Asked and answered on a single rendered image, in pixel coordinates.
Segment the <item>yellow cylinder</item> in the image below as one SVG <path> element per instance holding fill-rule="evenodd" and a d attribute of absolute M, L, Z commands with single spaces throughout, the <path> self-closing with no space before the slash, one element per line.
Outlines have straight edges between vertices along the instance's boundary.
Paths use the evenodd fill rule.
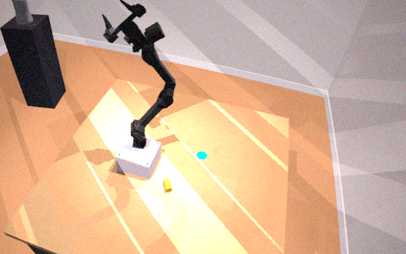
<path fill-rule="evenodd" d="M 171 186 L 171 183 L 169 181 L 169 178 L 164 179 L 164 185 L 165 185 L 166 192 L 171 192 L 172 191 L 172 186 Z"/>

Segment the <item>cyan circle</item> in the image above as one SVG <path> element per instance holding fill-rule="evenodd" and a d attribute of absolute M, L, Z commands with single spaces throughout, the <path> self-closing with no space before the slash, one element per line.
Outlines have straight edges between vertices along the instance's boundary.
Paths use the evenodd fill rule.
<path fill-rule="evenodd" d="M 199 159 L 206 159 L 207 158 L 207 154 L 205 152 L 198 152 L 197 153 L 197 157 Z"/>

